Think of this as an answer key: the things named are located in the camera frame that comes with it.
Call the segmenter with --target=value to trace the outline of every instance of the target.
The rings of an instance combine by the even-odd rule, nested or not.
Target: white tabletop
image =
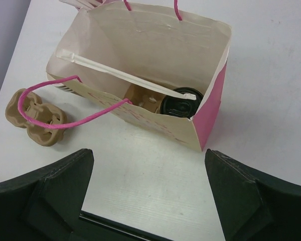
[[[301,185],[301,1],[180,0],[179,7],[234,28],[222,105],[206,148]],[[57,0],[31,2],[0,92],[0,181],[90,148],[95,165],[83,210],[175,241],[223,240],[205,151],[111,114],[44,148],[5,119],[18,89],[46,80],[48,59],[75,15]],[[76,120],[100,110],[54,87],[36,93]]]

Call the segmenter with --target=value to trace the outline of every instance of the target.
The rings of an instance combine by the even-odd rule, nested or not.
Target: gray wall
[[[31,0],[0,0],[0,89]]]

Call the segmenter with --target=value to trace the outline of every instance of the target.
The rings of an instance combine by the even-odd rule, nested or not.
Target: pink handle
[[[131,7],[130,7],[129,3],[127,2],[127,0],[123,0],[123,1],[125,3],[126,8],[128,9],[128,11],[131,11]],[[180,15],[177,1],[178,0],[174,0],[174,10],[175,10],[176,17],[181,21],[183,19],[182,19],[181,15]]]
[[[19,101],[18,101],[18,111],[19,113],[29,122],[29,123],[32,123],[32,124],[35,124],[37,126],[40,126],[40,127],[44,127],[44,128],[48,128],[48,129],[67,129],[67,128],[72,128],[72,127],[77,127],[77,126],[80,126],[82,124],[85,124],[87,122],[90,122],[92,121],[93,119],[96,119],[108,112],[111,112],[112,110],[120,107],[121,105],[125,104],[125,103],[129,103],[129,104],[132,104],[130,102],[129,99],[123,99],[122,101],[118,102],[117,104],[114,104],[112,105],[111,107],[109,108],[106,108],[104,110],[102,110],[101,112],[98,112],[98,113],[95,113],[91,116],[88,116],[82,120],[79,120],[77,122],[73,122],[73,123],[68,123],[68,124],[59,124],[59,125],[51,125],[51,124],[47,124],[47,123],[43,123],[43,122],[40,122],[36,119],[33,119],[29,116],[26,115],[26,113],[24,112],[23,110],[23,104],[25,102],[25,99],[27,97],[27,95],[29,94],[29,92],[35,90],[35,89],[38,89],[40,87],[44,87],[44,86],[47,86],[47,85],[51,85],[51,84],[60,84],[60,83],[64,83],[64,82],[67,82],[69,80],[74,80],[74,79],[77,79],[79,82],[81,82],[80,78],[77,76],[77,75],[74,75],[74,76],[70,76],[68,78],[64,78],[64,79],[57,79],[57,80],[53,80],[53,81],[46,81],[46,82],[42,82],[40,84],[36,84],[32,87],[29,87],[28,89],[26,89],[20,96],[19,98]]]

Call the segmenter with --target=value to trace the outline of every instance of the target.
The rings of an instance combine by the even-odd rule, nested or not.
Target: black plastic lid
[[[203,99],[201,92],[188,87],[177,88],[174,89],[174,91],[181,94],[194,94],[196,95],[196,100],[174,98],[167,95],[161,104],[161,114],[167,114],[181,118],[193,117]]]

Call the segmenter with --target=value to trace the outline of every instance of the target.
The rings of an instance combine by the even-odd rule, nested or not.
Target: open bag
[[[48,62],[49,81],[29,88],[20,99],[38,87],[62,83],[106,109],[60,126],[21,114],[35,125],[60,129],[112,111],[128,123],[202,151],[221,103],[231,27],[179,11],[177,0],[174,8],[110,2],[78,11]],[[150,111],[135,98],[139,91],[151,90],[160,101],[165,96],[196,99],[173,91],[181,87],[195,89],[203,98],[188,118]]]

